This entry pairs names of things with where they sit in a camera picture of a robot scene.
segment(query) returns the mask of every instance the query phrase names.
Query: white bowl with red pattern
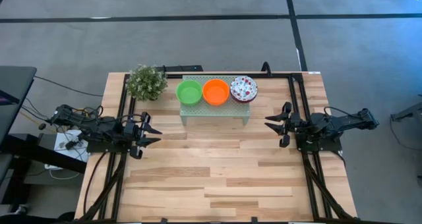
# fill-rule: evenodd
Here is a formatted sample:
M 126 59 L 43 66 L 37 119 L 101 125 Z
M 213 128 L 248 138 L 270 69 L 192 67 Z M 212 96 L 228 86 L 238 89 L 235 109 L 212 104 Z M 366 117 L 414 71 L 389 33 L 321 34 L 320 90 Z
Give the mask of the white bowl with red pattern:
M 230 95 L 240 103 L 249 103 L 256 98 L 258 86 L 256 82 L 248 76 L 238 76 L 230 84 Z

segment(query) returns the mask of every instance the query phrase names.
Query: wooden table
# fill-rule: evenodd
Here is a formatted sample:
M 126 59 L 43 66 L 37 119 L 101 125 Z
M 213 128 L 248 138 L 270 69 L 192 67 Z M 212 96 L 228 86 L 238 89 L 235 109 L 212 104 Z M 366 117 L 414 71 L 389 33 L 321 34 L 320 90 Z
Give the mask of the wooden table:
M 124 75 L 109 74 L 103 116 L 117 115 Z M 321 75 L 304 72 L 303 78 L 311 113 L 322 112 L 328 100 Z M 169 87 L 157 101 L 135 105 L 135 113 L 151 114 L 151 125 L 163 132 L 163 140 L 148 146 L 141 160 L 128 156 L 118 221 L 159 221 L 162 217 L 169 221 L 250 221 L 252 216 L 260 221 L 313 220 L 294 136 L 288 148 L 279 148 L 280 138 L 264 125 L 265 116 L 280 113 L 282 105 L 291 101 L 287 80 L 256 79 L 258 96 L 251 103 L 246 126 L 241 119 L 221 117 L 192 117 L 183 126 L 175 96 L 180 82 L 169 79 Z M 295 86 L 304 117 L 299 87 Z M 129 97 L 125 105 L 127 114 Z M 82 216 L 86 186 L 99 156 L 89 158 L 75 217 Z M 320 156 L 327 188 L 356 216 L 343 162 L 330 152 L 320 152 Z M 102 191 L 107 163 L 108 154 L 94 175 L 87 207 Z M 315 190 L 324 217 L 320 192 Z M 111 215 L 113 197 L 114 191 L 109 195 L 106 217 Z

